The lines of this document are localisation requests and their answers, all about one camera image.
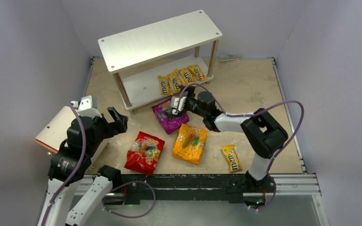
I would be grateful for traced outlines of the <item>yellow M&M candy bag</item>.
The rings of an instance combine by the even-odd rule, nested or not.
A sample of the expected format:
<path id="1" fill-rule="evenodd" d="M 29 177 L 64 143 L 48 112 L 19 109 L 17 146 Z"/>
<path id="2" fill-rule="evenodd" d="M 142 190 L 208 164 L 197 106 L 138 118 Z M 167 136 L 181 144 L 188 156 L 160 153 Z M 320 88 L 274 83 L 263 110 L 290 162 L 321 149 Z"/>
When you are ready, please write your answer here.
<path id="1" fill-rule="evenodd" d="M 193 74 L 192 74 L 191 70 L 188 67 L 180 69 L 179 73 L 182 76 L 182 79 L 184 80 L 186 85 L 195 83 L 195 79 L 193 77 Z"/>

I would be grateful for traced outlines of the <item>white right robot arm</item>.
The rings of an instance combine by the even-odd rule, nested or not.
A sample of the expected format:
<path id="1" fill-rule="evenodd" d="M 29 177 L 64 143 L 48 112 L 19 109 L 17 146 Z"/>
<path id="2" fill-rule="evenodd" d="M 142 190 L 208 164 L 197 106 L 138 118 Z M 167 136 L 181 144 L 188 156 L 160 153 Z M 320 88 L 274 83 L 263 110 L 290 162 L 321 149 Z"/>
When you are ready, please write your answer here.
<path id="1" fill-rule="evenodd" d="M 231 114 L 222 109 L 208 90 L 195 94 L 194 85 L 182 87 L 178 97 L 171 98 L 173 115 L 191 112 L 200 117 L 206 128 L 214 132 L 243 133 L 255 155 L 246 172 L 246 180 L 256 186 L 269 176 L 269 169 L 278 151 L 289 143 L 289 135 L 267 109 L 253 113 Z"/>

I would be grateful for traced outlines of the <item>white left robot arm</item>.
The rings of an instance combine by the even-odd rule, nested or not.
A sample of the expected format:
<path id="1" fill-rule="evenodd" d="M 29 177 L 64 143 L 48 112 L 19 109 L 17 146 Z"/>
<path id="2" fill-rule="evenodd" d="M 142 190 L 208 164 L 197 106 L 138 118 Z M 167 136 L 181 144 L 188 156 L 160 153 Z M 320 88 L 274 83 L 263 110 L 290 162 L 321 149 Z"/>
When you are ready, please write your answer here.
<path id="1" fill-rule="evenodd" d="M 125 133 L 128 117 L 109 107 L 107 110 L 114 121 L 108 122 L 100 113 L 79 115 L 72 105 L 69 108 L 75 119 L 67 129 L 67 138 L 60 144 L 58 153 L 51 158 L 39 226 L 85 225 L 98 203 L 115 185 L 121 183 L 120 170 L 104 165 L 98 170 L 87 192 L 75 206 L 71 206 L 75 192 L 92 164 L 92 158 L 97 155 L 98 147 L 105 139 Z"/>

